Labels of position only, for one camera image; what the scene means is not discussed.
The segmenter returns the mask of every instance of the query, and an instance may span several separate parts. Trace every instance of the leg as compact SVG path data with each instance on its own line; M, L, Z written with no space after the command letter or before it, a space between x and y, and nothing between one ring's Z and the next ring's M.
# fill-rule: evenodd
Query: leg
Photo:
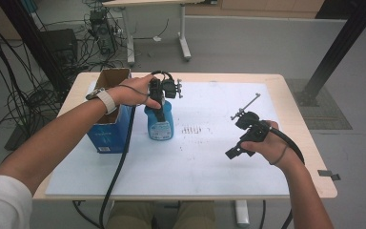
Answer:
M213 201L183 201L173 229L214 229Z
M239 227L249 227L248 202L246 200L236 200L234 202L236 212L236 223Z
M112 207L108 229L151 229L154 203L152 201L117 201Z
M190 60L192 58L192 55L190 54L189 51L189 46L187 45L187 41L186 41L186 37L185 37L185 28L186 28L186 23L185 23L185 5L181 4L180 5L180 32L178 33L179 35L179 41L180 41L180 46L182 48L183 51L183 56L185 57L186 60Z
M130 28L129 28L129 22L128 22L128 18L129 16L127 15L127 10L126 8L120 8L121 9L121 14L123 16L123 21L124 21L124 31L126 32L126 38L127 38L127 62L129 63L130 66L132 66L135 63L135 56L134 56L134 51L133 51L133 39L132 39L132 35L130 34Z

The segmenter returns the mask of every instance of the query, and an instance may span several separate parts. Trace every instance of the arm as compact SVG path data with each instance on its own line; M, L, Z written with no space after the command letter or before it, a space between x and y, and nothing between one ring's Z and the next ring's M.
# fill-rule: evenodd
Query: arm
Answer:
M153 78L124 80L128 85L146 94L148 83ZM115 104L136 105L143 103L153 108L160 105L143 94L125 87L108 89ZM0 175L14 177L23 182L34 195L40 183L78 144L91 126L106 112L106 106L100 99L82 103L69 112L57 117L54 121L33 135L21 147L14 151L0 165Z
M270 124L277 128L275 122ZM241 145L244 149L261 153L270 162L281 156L285 146L286 143L272 133L263 142L246 141ZM284 157L275 166L287 179L295 228L333 228L307 168L291 148L285 151Z

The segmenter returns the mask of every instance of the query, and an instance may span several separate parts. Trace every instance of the forearm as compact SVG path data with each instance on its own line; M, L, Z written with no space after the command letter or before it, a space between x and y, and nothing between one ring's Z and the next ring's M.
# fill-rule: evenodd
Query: forearm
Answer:
M41 181L105 112L103 102L94 99L57 117L1 164L0 175L22 181L34 194Z
M306 167L297 161L283 172L290 190L295 228L333 228Z

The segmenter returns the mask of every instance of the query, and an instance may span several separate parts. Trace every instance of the hand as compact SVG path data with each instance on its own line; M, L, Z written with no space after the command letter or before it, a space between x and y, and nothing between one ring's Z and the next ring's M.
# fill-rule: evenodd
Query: hand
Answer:
M161 107L160 104L149 98L148 95L148 84L153 78L153 75L148 74L142 78L125 79L120 83L120 85L124 85L126 87L114 87L108 89L108 93L116 104L125 104L130 106L145 104L151 108L159 109Z
M278 124L274 121L267 121L273 128L278 129ZM295 161L301 162L295 152L286 148L287 143L279 136L268 133L263 142L244 141L241 147L245 150L261 153L270 163L277 162L285 151L285 155L280 158L275 166L283 170L285 167L291 167Z

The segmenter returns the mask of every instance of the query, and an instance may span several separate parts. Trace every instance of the wrist strap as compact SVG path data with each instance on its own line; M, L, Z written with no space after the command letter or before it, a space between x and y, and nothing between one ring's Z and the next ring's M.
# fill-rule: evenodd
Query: wrist strap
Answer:
M100 98L100 100L102 100L102 102L106 105L106 115L114 112L117 109L114 100L112 100L112 97L106 91L100 92L97 94L97 97Z
M285 148L284 148L283 152L281 153L281 156L275 162L272 162L270 164L271 165L276 165L278 162L280 162L281 158L284 157L285 152L287 151L287 148L288 148L288 145L285 145Z

